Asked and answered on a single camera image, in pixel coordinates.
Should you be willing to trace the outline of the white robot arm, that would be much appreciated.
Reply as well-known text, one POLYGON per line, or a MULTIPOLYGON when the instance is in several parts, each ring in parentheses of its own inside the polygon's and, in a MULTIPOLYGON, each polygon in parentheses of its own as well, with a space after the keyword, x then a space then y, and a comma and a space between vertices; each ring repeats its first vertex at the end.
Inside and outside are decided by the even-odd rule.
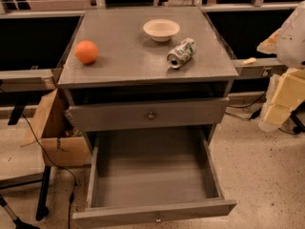
POLYGON ((288 70, 273 76, 267 90, 259 128, 264 132, 280 128, 305 100, 305 2, 301 2, 282 26, 256 48, 276 59, 288 70))

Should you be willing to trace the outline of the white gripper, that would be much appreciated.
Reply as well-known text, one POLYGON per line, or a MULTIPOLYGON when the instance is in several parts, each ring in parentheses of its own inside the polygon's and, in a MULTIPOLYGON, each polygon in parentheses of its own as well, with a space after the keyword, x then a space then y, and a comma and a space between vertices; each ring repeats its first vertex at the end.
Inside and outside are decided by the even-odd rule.
MULTIPOLYGON (((277 53, 277 38, 281 29, 273 32, 261 42, 256 50, 266 54, 277 53)), ((272 98, 273 105, 264 104, 258 127, 264 132, 275 131, 290 117, 305 100, 305 70, 292 68, 282 74, 272 98)))

